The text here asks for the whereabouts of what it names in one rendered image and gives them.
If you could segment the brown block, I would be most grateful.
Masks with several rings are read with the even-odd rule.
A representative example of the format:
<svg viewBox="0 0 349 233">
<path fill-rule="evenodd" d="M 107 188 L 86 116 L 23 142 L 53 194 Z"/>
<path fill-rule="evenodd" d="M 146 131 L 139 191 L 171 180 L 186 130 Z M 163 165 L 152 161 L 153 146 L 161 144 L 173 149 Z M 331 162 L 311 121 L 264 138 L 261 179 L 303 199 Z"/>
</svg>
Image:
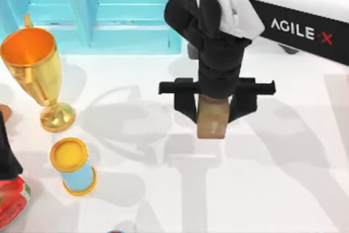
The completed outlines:
<svg viewBox="0 0 349 233">
<path fill-rule="evenodd" d="M 204 94 L 198 97 L 197 137 L 224 139 L 228 125 L 229 99 L 214 99 Z"/>
</svg>

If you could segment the light blue rack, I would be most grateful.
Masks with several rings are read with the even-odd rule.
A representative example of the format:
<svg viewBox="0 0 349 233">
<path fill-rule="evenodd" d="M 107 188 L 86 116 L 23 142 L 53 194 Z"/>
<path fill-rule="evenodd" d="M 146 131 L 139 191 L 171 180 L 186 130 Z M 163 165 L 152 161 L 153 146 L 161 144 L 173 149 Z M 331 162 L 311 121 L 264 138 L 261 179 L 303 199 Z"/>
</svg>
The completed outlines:
<svg viewBox="0 0 349 233">
<path fill-rule="evenodd" d="M 181 38 L 164 21 L 167 1 L 0 0 L 0 41 L 29 15 L 62 54 L 178 54 Z"/>
</svg>

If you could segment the yellow and blue can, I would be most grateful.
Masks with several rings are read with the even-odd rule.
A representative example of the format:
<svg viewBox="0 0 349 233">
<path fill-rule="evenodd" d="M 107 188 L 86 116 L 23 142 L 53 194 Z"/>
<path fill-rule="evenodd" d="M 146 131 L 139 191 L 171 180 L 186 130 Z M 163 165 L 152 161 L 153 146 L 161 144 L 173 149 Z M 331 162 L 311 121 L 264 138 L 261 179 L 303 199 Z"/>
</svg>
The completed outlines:
<svg viewBox="0 0 349 233">
<path fill-rule="evenodd" d="M 57 141 L 50 150 L 50 161 L 60 173 L 63 186 L 69 194 L 84 196 L 95 188 L 97 174 L 82 140 L 69 137 Z"/>
</svg>

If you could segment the gold trophy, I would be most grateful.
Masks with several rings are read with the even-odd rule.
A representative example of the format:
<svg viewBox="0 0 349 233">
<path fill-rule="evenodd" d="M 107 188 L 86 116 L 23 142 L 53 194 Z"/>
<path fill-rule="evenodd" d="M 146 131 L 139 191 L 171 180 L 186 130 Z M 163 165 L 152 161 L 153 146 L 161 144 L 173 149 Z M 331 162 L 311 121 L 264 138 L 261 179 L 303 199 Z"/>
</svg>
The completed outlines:
<svg viewBox="0 0 349 233">
<path fill-rule="evenodd" d="M 9 73 L 44 109 L 40 124 L 48 132 L 62 132 L 75 120 L 75 111 L 58 102 L 62 68 L 54 36 L 34 27 L 29 14 L 24 15 L 24 28 L 8 35 L 0 44 L 0 56 Z"/>
</svg>

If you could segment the orange brown object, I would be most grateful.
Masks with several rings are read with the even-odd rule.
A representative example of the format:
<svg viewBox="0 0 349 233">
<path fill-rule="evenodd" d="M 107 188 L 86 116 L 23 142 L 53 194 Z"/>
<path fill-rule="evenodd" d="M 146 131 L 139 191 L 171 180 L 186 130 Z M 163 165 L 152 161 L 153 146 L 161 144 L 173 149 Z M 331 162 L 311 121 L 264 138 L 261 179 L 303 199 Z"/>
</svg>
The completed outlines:
<svg viewBox="0 0 349 233">
<path fill-rule="evenodd" d="M 11 108 L 7 105 L 0 103 L 0 111 L 2 112 L 4 121 L 6 122 L 11 116 L 11 113 L 12 113 Z"/>
</svg>

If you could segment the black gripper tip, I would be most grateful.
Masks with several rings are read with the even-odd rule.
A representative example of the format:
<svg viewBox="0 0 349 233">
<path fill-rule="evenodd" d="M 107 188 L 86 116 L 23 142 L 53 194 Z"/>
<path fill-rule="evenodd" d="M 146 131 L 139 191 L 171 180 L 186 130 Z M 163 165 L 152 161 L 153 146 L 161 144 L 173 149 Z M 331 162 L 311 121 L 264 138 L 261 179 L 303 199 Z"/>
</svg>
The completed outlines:
<svg viewBox="0 0 349 233">
<path fill-rule="evenodd" d="M 14 180 L 22 173 L 23 167 L 10 147 L 3 114 L 0 111 L 0 181 Z"/>
</svg>

